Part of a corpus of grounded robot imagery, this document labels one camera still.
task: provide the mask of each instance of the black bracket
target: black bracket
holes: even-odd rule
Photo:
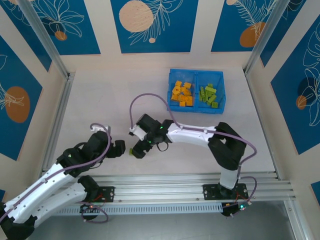
[[[115,198],[114,186],[100,186],[93,203],[113,203]]]
[[[202,188],[204,200],[236,200],[237,194],[245,199],[249,197],[247,186],[244,183],[236,183],[227,196],[225,192],[222,194],[219,184],[204,184]]]

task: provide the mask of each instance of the lime green block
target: lime green block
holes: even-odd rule
[[[208,102],[208,100],[209,100],[208,93],[205,92],[204,95],[205,95],[204,102]]]
[[[213,109],[217,109],[217,108],[218,108],[218,103],[214,101],[214,102],[212,103],[211,107],[212,107]]]
[[[212,101],[216,100],[217,96],[213,94],[213,96],[211,97]]]
[[[202,98],[204,98],[205,97],[205,89],[203,86],[200,87],[200,93],[202,95]]]
[[[205,87],[205,90],[208,91],[208,92],[211,92],[211,93],[213,93],[213,94],[215,94],[215,93],[217,92],[216,89],[214,89],[214,88],[212,88],[212,87],[208,87],[208,86]]]
[[[213,101],[214,101],[213,97],[210,97],[210,98],[208,99],[208,105],[211,105],[211,104],[213,103]]]

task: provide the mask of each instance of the decorative wall poster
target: decorative wall poster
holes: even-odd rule
[[[211,52],[252,51],[279,0],[225,0]]]
[[[41,44],[35,32],[30,27],[29,22],[22,14],[19,6],[15,0],[0,0],[0,5],[3,10],[9,16],[15,27],[23,36],[24,40],[28,43],[34,54],[37,56],[39,61],[42,63],[43,67],[49,71],[51,66],[51,58],[49,57],[47,51]]]
[[[121,52],[191,50],[198,0],[111,0]]]
[[[42,86],[0,36],[0,154],[17,160]]]
[[[7,6],[6,12],[11,19],[29,25],[15,0],[0,2]],[[31,4],[60,55],[100,54],[84,0],[31,0]]]
[[[306,0],[291,0],[286,7],[286,10],[282,14],[278,24],[276,25],[270,39],[266,43],[260,58],[263,66],[266,66],[269,59],[274,54],[276,48],[280,44],[283,37],[286,35],[291,24],[295,20],[296,16],[300,12],[300,9],[305,4]]]
[[[315,198],[320,205],[320,181],[311,184],[312,190],[314,192]]]
[[[271,82],[298,154],[320,143],[320,16]]]
[[[0,202],[4,199],[6,191],[0,189]]]

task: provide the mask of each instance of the white tabletop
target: white tabletop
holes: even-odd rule
[[[143,159],[129,155],[138,138],[130,136],[129,105],[142,93],[159,94],[167,99],[169,68],[79,70],[75,74],[66,107],[54,159],[67,148],[86,142],[91,136],[89,125],[111,126],[112,140],[125,140],[123,156],[105,159],[101,167],[89,171],[92,175],[195,174],[219,173],[211,152],[203,147],[175,143],[165,152],[154,147]],[[224,74],[226,106],[219,115],[173,112],[177,121],[187,125],[216,126],[228,123],[242,138],[253,143],[258,154],[244,164],[243,172],[274,171],[266,139],[241,67],[220,69]],[[170,119],[165,105],[157,98],[144,96],[133,105],[133,120],[144,113],[162,122]],[[244,156],[253,150],[247,146]]]

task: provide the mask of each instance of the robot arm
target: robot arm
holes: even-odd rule
[[[71,166],[85,164],[101,156],[108,145],[105,132],[94,133],[88,142],[66,149],[56,163],[32,186],[14,199],[0,203],[0,225],[9,240],[25,240],[43,221],[67,205],[80,201],[91,202],[99,191],[98,184],[90,176],[82,176],[71,187],[53,195],[65,184],[75,180],[81,173],[88,171],[94,164],[62,171],[52,178],[49,176]],[[125,142],[117,140],[110,144],[104,158],[120,157],[125,152]],[[30,190],[38,186],[31,194]],[[16,203],[29,194],[20,204]]]
[[[146,152],[159,143],[189,143],[208,148],[221,166],[219,184],[221,191],[232,190],[237,183],[239,162],[245,153],[246,144],[232,137],[221,136],[208,131],[218,131],[240,137],[228,124],[220,122],[218,126],[199,127],[181,124],[172,120],[163,123],[144,114],[130,129],[130,135],[139,137],[132,154],[141,159]]]

